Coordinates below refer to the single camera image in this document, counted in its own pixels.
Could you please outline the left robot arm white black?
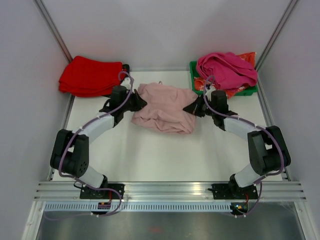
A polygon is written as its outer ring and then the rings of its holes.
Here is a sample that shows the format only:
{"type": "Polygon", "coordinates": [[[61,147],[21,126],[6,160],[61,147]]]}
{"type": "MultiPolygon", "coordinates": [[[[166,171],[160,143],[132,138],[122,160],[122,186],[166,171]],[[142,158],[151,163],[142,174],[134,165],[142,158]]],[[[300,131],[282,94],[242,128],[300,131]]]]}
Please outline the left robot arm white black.
{"type": "Polygon", "coordinates": [[[81,183],[82,199],[121,199],[124,185],[111,188],[108,178],[90,166],[90,144],[114,128],[125,112],[138,112],[147,106],[138,91],[115,86],[96,117],[77,130],[61,129],[56,135],[50,166],[63,178],[81,183]]]}

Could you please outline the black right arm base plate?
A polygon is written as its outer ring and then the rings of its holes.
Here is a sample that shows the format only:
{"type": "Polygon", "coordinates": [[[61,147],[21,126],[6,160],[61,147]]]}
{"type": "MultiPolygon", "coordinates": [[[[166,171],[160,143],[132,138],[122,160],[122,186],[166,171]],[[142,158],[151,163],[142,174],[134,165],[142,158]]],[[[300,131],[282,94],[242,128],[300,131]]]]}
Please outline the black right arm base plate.
{"type": "Polygon", "coordinates": [[[253,185],[247,187],[230,187],[228,183],[214,183],[208,189],[214,200],[256,200],[257,188],[253,185]]]}

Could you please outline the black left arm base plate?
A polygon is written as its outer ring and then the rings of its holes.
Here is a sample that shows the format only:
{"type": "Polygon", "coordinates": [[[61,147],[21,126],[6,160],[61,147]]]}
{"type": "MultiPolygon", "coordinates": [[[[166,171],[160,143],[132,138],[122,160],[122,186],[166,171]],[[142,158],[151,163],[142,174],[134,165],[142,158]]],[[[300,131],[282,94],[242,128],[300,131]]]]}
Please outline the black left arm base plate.
{"type": "Polygon", "coordinates": [[[79,198],[84,200],[120,200],[125,193],[123,183],[109,183],[107,188],[111,190],[93,190],[89,187],[82,187],[79,198]]]}

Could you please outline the light pink trousers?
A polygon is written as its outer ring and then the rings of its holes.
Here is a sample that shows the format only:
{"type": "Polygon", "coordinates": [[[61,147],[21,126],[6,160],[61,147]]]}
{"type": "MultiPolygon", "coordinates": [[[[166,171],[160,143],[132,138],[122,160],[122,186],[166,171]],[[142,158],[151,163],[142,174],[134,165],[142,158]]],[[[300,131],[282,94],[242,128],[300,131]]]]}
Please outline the light pink trousers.
{"type": "Polygon", "coordinates": [[[191,89],[153,82],[140,84],[137,93],[147,105],[134,112],[133,124],[161,133],[193,133],[196,116],[183,110],[198,98],[191,89]]]}

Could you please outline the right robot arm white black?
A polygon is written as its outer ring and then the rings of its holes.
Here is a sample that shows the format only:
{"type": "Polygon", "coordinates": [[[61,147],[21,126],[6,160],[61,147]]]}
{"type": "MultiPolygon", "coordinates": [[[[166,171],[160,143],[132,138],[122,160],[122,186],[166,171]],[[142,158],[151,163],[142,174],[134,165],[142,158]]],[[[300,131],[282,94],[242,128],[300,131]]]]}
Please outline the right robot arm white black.
{"type": "Polygon", "coordinates": [[[255,185],[291,164],[281,129],[275,125],[262,127],[241,118],[229,109],[227,95],[222,90],[199,95],[183,111],[201,118],[210,116],[216,127],[247,141],[249,164],[231,175],[227,184],[212,184],[209,190],[215,199],[243,199],[246,195],[257,199],[255,185]]]}

